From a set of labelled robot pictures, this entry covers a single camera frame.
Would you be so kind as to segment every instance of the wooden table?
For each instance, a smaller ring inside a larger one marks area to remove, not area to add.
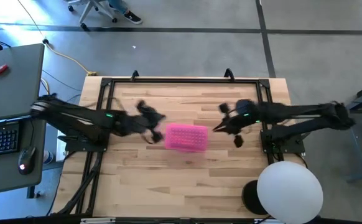
[[[80,105],[97,101],[101,79],[86,78]],[[269,81],[273,101],[289,105],[286,80],[270,78]],[[167,119],[159,127],[163,132],[169,123],[208,126],[211,130],[223,117],[218,111],[219,104],[228,102],[233,108],[238,99],[258,99],[255,86],[232,83],[117,83],[114,96],[130,114],[137,114],[135,104],[140,99],[165,114]],[[268,165],[261,149],[260,130],[259,123],[245,128],[245,133],[250,132],[243,134],[244,144],[240,148],[234,146],[232,136],[209,131],[208,150],[202,154],[166,150],[163,142],[149,145],[138,134],[124,138],[111,135],[101,166],[93,215],[258,217],[243,206],[241,191]],[[86,153],[78,152],[65,161],[53,212],[63,208],[79,187],[85,158]],[[301,163],[297,156],[289,154],[285,154],[285,160]]]

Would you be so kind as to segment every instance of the white balloon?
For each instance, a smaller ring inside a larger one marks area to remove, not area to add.
[[[323,203],[318,179],[305,167],[288,161],[264,169],[257,193],[268,214],[287,224],[309,222],[319,214]]]

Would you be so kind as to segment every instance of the pink plastic basket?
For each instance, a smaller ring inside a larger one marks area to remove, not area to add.
[[[187,152],[203,152],[207,148],[208,130],[204,126],[168,124],[164,146]]]

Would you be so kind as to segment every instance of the black keyboard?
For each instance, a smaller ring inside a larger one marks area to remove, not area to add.
[[[19,122],[0,123],[0,154],[17,152]]]

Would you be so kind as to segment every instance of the gray floor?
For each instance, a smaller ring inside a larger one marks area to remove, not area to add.
[[[68,12],[62,0],[22,0],[38,25],[52,30],[78,27],[83,6]],[[144,23],[135,26],[95,11],[89,27],[259,29],[255,0],[126,0]],[[362,30],[362,0],[262,0],[268,29]],[[0,0],[0,40],[11,45],[41,42],[32,21],[15,0]],[[55,49],[100,75],[268,77],[261,34],[237,32],[70,32],[43,31]],[[276,77],[286,78],[293,104],[349,102],[362,89],[362,35],[269,35]],[[81,89],[85,72],[75,63],[45,51],[44,69]],[[67,100],[79,94],[43,73],[51,92]],[[355,133],[362,137],[362,127]],[[307,162],[324,191],[321,215],[362,221],[362,181],[351,131],[322,130],[305,140]],[[55,195],[60,168],[45,170],[37,187],[44,197],[26,200],[26,189],[0,193],[0,219],[45,215]]]

